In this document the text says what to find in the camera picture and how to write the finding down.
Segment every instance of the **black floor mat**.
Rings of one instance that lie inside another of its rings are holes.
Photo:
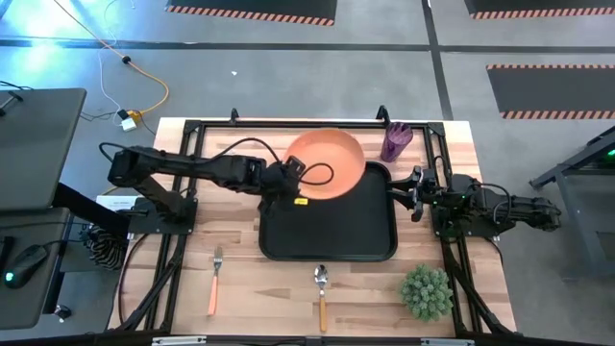
[[[615,65],[490,64],[489,80],[504,119],[611,119]]]
[[[613,14],[615,0],[465,0],[474,19]]]
[[[168,0],[166,11],[331,26],[337,0]]]

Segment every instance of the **warning stripe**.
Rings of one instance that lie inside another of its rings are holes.
[[[601,69],[601,68],[615,68],[615,64],[597,64],[597,63],[560,63],[560,64],[522,64],[522,63],[490,63],[487,65],[487,69],[506,69],[506,68],[589,68],[589,69]]]
[[[615,111],[502,111],[508,120],[599,120],[615,119]]]
[[[615,13],[615,8],[551,9],[528,11],[493,11],[471,13],[472,19],[536,18],[571,15],[604,15]]]
[[[267,21],[277,21],[285,23],[300,23],[300,24],[312,24],[322,26],[332,26],[335,21],[328,18],[320,17],[306,17],[300,15],[287,15],[287,14],[274,14],[274,13],[260,13],[260,12],[244,12],[233,10],[219,10],[219,9],[203,9],[189,6],[167,6],[165,9],[167,12],[173,13],[187,13],[187,14],[200,14],[200,15],[214,15],[230,18],[244,18],[244,19],[258,19]]]

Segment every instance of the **power adapter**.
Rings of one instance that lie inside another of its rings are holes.
[[[135,117],[133,116],[134,111],[125,111],[120,110],[117,112],[117,115],[122,119],[122,129],[124,132],[129,132],[136,129]]]

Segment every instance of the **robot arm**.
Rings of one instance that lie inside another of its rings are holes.
[[[451,186],[442,187],[433,169],[415,166],[407,179],[392,182],[390,187],[395,200],[414,210],[412,221],[421,219],[424,204],[431,205],[443,236],[496,236],[518,221],[543,231],[559,228],[561,211],[547,199],[511,196],[498,185],[484,184],[467,175],[454,174]]]
[[[299,193],[300,177],[306,169],[294,157],[286,163],[276,161],[267,166],[264,159],[242,155],[203,159],[140,146],[121,148],[112,159],[109,181],[115,186],[134,188],[152,201],[167,220],[184,217],[185,199],[156,182],[152,178],[155,173],[205,179],[236,192],[260,195],[263,203],[259,209],[266,212],[279,196]]]

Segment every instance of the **yellow cable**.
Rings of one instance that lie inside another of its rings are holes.
[[[113,53],[115,53],[115,55],[117,55],[118,57],[120,57],[121,59],[124,59],[124,55],[122,55],[122,53],[118,52],[116,49],[114,49],[113,47],[109,46],[106,42],[104,42],[102,39],[100,39],[98,36],[96,36],[96,34],[94,34],[91,30],[89,30],[89,28],[84,25],[82,22],[79,21],[79,19],[77,19],[74,15],[72,15],[67,9],[64,8],[64,6],[62,6],[58,0],[54,0],[54,2],[56,3],[56,5],[60,6],[60,8],[66,13],[68,14],[68,16],[70,16],[71,18],[73,18],[73,20],[79,24],[82,28],[84,28],[87,32],[89,32],[90,35],[92,35],[94,38],[96,38],[105,48],[108,48],[109,50],[111,50]],[[163,104],[168,98],[169,98],[169,86],[163,82],[160,78],[154,77],[151,74],[143,71],[139,66],[137,66],[134,62],[128,62],[128,64],[134,68],[137,72],[139,72],[140,74],[142,74],[143,76],[150,78],[158,83],[160,83],[163,87],[164,87],[164,96],[162,97],[162,99],[160,101],[157,102],[156,105],[148,108],[147,110],[143,110],[143,111],[139,111],[141,114],[145,114],[146,112],[149,111],[153,111],[156,108],[158,108],[161,104]]]

